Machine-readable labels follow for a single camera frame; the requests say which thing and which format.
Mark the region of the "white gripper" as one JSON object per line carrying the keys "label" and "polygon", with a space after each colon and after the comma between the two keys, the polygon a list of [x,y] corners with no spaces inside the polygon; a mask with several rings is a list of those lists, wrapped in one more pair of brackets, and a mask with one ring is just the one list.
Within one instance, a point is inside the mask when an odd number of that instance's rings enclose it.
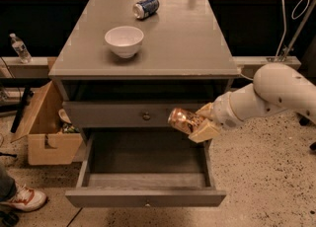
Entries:
{"label": "white gripper", "polygon": [[220,134],[220,127],[211,121],[212,119],[225,129],[233,129],[243,124],[237,117],[230,104],[231,92],[227,92],[196,111],[196,114],[205,118],[197,129],[189,135],[189,139],[195,143],[202,143]]}

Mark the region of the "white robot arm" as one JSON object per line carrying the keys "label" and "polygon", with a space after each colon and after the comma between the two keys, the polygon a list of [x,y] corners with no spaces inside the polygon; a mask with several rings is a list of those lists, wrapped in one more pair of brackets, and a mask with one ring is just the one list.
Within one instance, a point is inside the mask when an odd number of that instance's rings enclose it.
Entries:
{"label": "white robot arm", "polygon": [[227,92],[197,111],[204,121],[189,135],[195,143],[216,137],[223,129],[237,128],[247,119],[292,110],[316,123],[316,86],[282,63],[262,66],[253,82]]}

